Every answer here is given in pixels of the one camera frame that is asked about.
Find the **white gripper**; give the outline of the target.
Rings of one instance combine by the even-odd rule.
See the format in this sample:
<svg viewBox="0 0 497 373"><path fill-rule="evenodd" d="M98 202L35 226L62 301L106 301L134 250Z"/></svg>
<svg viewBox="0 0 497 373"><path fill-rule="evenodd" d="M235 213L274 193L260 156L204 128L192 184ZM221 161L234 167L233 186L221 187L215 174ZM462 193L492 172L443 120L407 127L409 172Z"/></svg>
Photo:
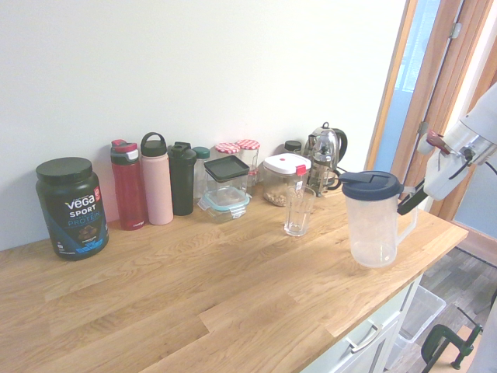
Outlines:
<svg viewBox="0 0 497 373"><path fill-rule="evenodd" d="M409 195L398 204L397 212L400 215L409 213L427 196L442 200L464 179L470 165L471 161L466 160L463 155L453 152L447 155L436 150L427 162L424 182L404 187L403 192Z"/></svg>

